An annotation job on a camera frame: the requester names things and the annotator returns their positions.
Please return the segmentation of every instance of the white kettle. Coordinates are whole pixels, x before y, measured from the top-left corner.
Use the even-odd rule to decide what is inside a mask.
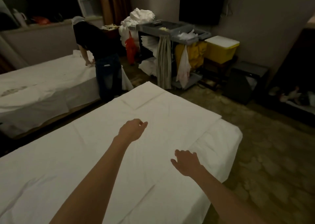
[[[27,18],[25,14],[18,12],[16,9],[13,9],[13,15],[22,27],[27,27],[27,24],[25,22]]]

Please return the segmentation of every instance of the person in black shirt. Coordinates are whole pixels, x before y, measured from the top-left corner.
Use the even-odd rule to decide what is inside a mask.
[[[98,27],[86,22],[83,17],[72,19],[73,31],[77,44],[85,60],[85,65],[95,63],[96,79],[99,86],[100,98],[111,101],[122,91],[121,64],[110,39]],[[87,51],[90,51],[94,60],[91,62]]]

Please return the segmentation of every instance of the blue jeans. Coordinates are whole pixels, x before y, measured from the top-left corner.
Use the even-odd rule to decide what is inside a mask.
[[[121,64],[117,54],[95,61],[100,98],[109,102],[122,92]]]

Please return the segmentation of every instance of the yellow bin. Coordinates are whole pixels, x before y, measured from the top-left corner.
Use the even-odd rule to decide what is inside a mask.
[[[219,64],[231,60],[234,56],[236,48],[239,46],[239,41],[221,36],[214,36],[206,39],[205,41],[208,44],[204,57]]]

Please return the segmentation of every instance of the yellow plastic container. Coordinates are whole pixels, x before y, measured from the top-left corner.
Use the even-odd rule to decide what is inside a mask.
[[[208,44],[204,57],[219,64],[231,60],[234,56],[236,48],[239,46],[239,41],[221,36],[214,36],[206,39],[205,41]]]

